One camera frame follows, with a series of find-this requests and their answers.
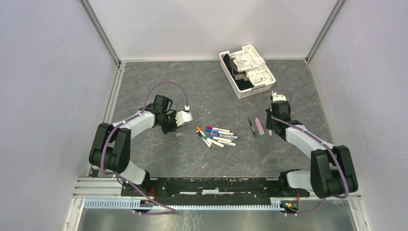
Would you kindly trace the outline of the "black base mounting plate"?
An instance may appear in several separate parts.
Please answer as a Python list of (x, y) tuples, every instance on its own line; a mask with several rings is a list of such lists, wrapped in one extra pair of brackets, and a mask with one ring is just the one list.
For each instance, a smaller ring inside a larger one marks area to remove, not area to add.
[(152, 178), (141, 190), (171, 205), (268, 205), (271, 198), (309, 197), (279, 178)]

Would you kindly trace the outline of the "pink highlighter pen body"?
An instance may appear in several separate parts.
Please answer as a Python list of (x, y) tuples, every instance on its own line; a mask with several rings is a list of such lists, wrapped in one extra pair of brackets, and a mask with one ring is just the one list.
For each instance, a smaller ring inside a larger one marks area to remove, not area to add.
[(261, 120), (257, 116), (255, 117), (255, 124), (258, 129), (259, 135), (264, 135), (265, 134), (264, 128), (262, 126)]

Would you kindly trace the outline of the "aluminium frame rail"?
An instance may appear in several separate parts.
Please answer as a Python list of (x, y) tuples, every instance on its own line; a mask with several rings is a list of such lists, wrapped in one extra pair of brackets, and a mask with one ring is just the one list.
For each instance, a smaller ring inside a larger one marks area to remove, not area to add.
[[(346, 185), (348, 187), (348, 193), (354, 193), (359, 188), (358, 179), (353, 179), (346, 177), (345, 178)], [(306, 186), (301, 187), (302, 190), (307, 190), (309, 192), (313, 192), (318, 198), (324, 199), (328, 197), (337, 197), (341, 199), (345, 199), (346, 196), (346, 189), (344, 182), (341, 178), (334, 178), (334, 179), (314, 179)]]
[(108, 92), (108, 99), (105, 106), (105, 111), (102, 117), (103, 123), (111, 123), (112, 117), (115, 111), (115, 104), (118, 97), (118, 91), (120, 90), (123, 74), (127, 63), (120, 64), (115, 72), (112, 86)]

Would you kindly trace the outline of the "crumpled white cloth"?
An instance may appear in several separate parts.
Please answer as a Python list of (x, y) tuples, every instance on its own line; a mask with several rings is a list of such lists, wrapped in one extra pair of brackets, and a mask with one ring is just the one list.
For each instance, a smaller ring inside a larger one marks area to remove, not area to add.
[(272, 80), (267, 72), (265, 60), (251, 45), (243, 47), (240, 51), (229, 54), (237, 66), (238, 71), (246, 71), (247, 78), (255, 86), (267, 84)]

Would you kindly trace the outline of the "black item in basket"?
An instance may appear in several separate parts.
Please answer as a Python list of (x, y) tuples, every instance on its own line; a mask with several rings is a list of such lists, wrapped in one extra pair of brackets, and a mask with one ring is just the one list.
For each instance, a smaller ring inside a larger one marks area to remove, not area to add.
[(239, 90), (243, 91), (254, 87), (251, 81), (247, 78), (246, 71), (238, 71), (236, 64), (233, 62), (233, 59), (229, 54), (224, 54), (222, 59)]

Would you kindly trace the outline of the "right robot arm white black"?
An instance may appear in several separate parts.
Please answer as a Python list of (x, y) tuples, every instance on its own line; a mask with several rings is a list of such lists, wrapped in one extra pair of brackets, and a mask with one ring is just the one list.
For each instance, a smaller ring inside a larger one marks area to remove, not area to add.
[(358, 190), (358, 180), (350, 150), (336, 146), (311, 133), (291, 118), (286, 100), (272, 101), (267, 113), (267, 129), (294, 145), (310, 160), (310, 169), (292, 169), (280, 174), (278, 191), (291, 196), (297, 189), (313, 192), (318, 198), (345, 199)]

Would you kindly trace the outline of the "orange capped white marker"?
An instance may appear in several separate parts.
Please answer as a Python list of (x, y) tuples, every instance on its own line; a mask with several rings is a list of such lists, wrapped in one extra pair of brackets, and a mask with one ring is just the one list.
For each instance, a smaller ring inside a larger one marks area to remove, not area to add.
[(196, 131), (200, 131), (201, 134), (204, 136), (204, 138), (205, 139), (207, 138), (207, 136), (204, 134), (204, 132), (199, 127), (196, 127)]

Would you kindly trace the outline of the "aluminium frame rail front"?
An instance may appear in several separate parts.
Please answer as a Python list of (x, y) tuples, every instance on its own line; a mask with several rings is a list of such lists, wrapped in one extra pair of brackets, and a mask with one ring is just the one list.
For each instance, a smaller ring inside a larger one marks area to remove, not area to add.
[[(346, 185), (348, 187), (348, 193), (354, 193), (359, 188), (358, 179), (353, 179), (346, 177), (345, 178)], [(309, 192), (313, 192), (318, 198), (324, 199), (328, 197), (337, 197), (341, 199), (345, 199), (346, 196), (346, 189), (344, 182), (341, 178), (334, 178), (334, 179), (314, 179), (306, 186), (301, 187), (302, 190), (307, 190)]]

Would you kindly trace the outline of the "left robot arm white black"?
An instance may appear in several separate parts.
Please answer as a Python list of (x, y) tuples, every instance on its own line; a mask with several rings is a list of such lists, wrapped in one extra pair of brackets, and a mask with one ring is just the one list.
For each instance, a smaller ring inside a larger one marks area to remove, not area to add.
[(134, 116), (113, 124), (98, 125), (89, 154), (89, 163), (100, 169), (119, 174), (132, 182), (139, 196), (151, 191), (150, 174), (130, 160), (131, 140), (143, 131), (160, 126), (162, 132), (174, 132), (192, 120), (189, 107), (182, 111), (171, 109), (173, 101), (156, 95), (154, 102), (141, 108)]

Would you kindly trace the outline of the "aluminium frame rail left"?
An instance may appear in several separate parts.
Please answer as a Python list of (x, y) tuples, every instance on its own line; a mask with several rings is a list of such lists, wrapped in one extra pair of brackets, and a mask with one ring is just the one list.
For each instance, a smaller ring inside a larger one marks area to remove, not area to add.
[(102, 117), (103, 123), (111, 123), (112, 117), (115, 111), (115, 104), (118, 97), (118, 91), (120, 90), (123, 74), (127, 63), (120, 64), (115, 72), (112, 86), (108, 92), (108, 99), (105, 106), (105, 111)]

